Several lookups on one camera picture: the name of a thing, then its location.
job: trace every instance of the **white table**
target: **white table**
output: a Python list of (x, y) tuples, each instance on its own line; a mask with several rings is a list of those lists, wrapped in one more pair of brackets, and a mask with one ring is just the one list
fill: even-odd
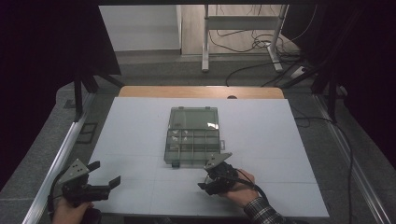
[(115, 98), (91, 158), (101, 168), (91, 173), (90, 183), (103, 185), (121, 175), (121, 184), (96, 208), (139, 216), (244, 216), (242, 209), (197, 186), (205, 179), (204, 169), (165, 164), (170, 110), (180, 105), (218, 108), (224, 152), (233, 153), (227, 162), (253, 173), (280, 214), (329, 216), (284, 99)]

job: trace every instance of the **gray surface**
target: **gray surface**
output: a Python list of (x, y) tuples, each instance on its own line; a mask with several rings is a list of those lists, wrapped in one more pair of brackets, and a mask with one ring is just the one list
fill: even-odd
[[(115, 78), (124, 81), (127, 85), (224, 85), (224, 79), (233, 70), (262, 63), (263, 58), (262, 56), (249, 56), (250, 61), (243, 61), (235, 60), (235, 57), (221, 57), (211, 62), (209, 73), (202, 73), (199, 57), (174, 57), (172, 59), (155, 55), (146, 55), (140, 59), (139, 56), (122, 55), (122, 57), (124, 61), (120, 67), (123, 76), (115, 76)], [(272, 66), (258, 67), (235, 74), (230, 84), (260, 86), (275, 75)], [(92, 112), (87, 118), (87, 122), (98, 123), (96, 135), (90, 144), (75, 145), (70, 160), (81, 158), (83, 161), (88, 161), (113, 97), (119, 92), (119, 89), (112, 84), (101, 78), (97, 80), (101, 89), (95, 97)], [(320, 113), (309, 94), (310, 83), (311, 80), (307, 80), (289, 90), (284, 90), (284, 93), (294, 107), (307, 116), (316, 117)], [(63, 109), (68, 99), (74, 99), (73, 85), (68, 85), (58, 91), (57, 105), (42, 132), (14, 176), (0, 192), (0, 223), (21, 223), (28, 211), (73, 121), (74, 109)], [(293, 112), (295, 116), (302, 116), (298, 112)], [(388, 214), (392, 220), (396, 220), (395, 170), (359, 124), (349, 115), (342, 101), (337, 102), (336, 117), (339, 125), (348, 135), (362, 169), (385, 205)], [(298, 121), (298, 124), (305, 125), (306, 122)], [(329, 134), (327, 124), (321, 120), (312, 120), (311, 127), (299, 128), (299, 132), (323, 199), (331, 214), (330, 219), (313, 220), (312, 223), (347, 223), (347, 166)], [(353, 185), (352, 189), (354, 214), (358, 217), (356, 223), (375, 223), (359, 189), (356, 185)], [(106, 216), (104, 221), (106, 221), (104, 223), (122, 223), (119, 217)]]

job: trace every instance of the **hand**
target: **hand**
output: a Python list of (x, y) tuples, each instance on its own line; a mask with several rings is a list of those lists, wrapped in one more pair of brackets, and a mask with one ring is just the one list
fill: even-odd
[(93, 203), (82, 203), (79, 207), (62, 198), (56, 207), (52, 224), (79, 224), (87, 208), (92, 208)]
[[(254, 183), (254, 175), (251, 175), (244, 170), (239, 170), (238, 177)], [(259, 193), (248, 185), (236, 182), (228, 192), (219, 194), (219, 196), (230, 199), (240, 207), (245, 207), (248, 203), (258, 198)]]

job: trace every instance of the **plaid sleeve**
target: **plaid sleeve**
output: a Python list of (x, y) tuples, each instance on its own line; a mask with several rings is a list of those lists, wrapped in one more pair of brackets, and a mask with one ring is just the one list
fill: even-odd
[(245, 213), (250, 218), (252, 224), (292, 224), (290, 221), (282, 217), (271, 205), (262, 197), (248, 203), (244, 208)]

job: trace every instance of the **transparent plastic box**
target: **transparent plastic box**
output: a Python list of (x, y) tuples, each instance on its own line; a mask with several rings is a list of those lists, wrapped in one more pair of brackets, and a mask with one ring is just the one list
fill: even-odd
[(180, 164), (205, 165), (220, 153), (219, 117), (215, 107), (172, 107), (166, 135), (164, 160)]

